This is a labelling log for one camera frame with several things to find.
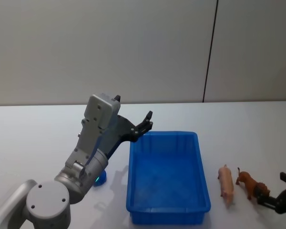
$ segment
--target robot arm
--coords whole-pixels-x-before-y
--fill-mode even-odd
[[[280,179],[286,182],[286,173],[281,172]],[[255,188],[254,192],[258,204],[273,209],[278,214],[286,213],[286,189],[277,198],[266,197],[258,187]]]
[[[80,202],[124,141],[135,142],[151,130],[150,111],[135,126],[118,115],[120,96],[90,97],[78,143],[54,181],[23,183],[0,208],[0,229],[19,229],[25,220],[35,229],[67,229],[70,204]]]

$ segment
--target white wall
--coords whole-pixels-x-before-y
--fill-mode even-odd
[[[286,100],[286,0],[219,0],[206,102]]]
[[[201,102],[216,0],[0,0],[0,105]]]

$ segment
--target table surface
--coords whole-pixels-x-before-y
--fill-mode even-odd
[[[0,107],[0,203],[11,187],[27,179],[52,180],[77,143],[84,105]],[[286,214],[250,202],[235,186],[229,209],[220,197],[219,167],[227,164],[234,181],[237,167],[264,182],[276,197],[286,188],[286,102],[212,104],[125,104],[119,114],[134,124],[152,110],[153,130],[198,134],[211,210],[195,229],[285,229]],[[116,150],[106,168],[107,182],[71,206],[70,229],[181,228],[131,223],[126,210],[129,143]],[[22,229],[32,229],[26,221]]]

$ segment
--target toy animal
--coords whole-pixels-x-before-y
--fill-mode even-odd
[[[233,202],[234,186],[231,176],[231,170],[225,165],[218,170],[218,179],[220,181],[220,196],[224,198],[225,203],[229,206]]]
[[[245,188],[247,190],[247,198],[248,200],[251,200],[251,197],[255,197],[254,195],[254,189],[255,187],[258,187],[260,190],[262,190],[263,195],[269,196],[270,190],[267,188],[267,186],[264,183],[256,182],[249,173],[243,171],[240,172],[240,169],[238,169],[238,178],[236,180],[236,185],[239,185],[239,182],[244,182]]]

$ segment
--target blue plastic bin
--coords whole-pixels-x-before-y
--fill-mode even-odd
[[[148,132],[131,143],[126,208],[134,224],[202,224],[211,208],[193,132]]]

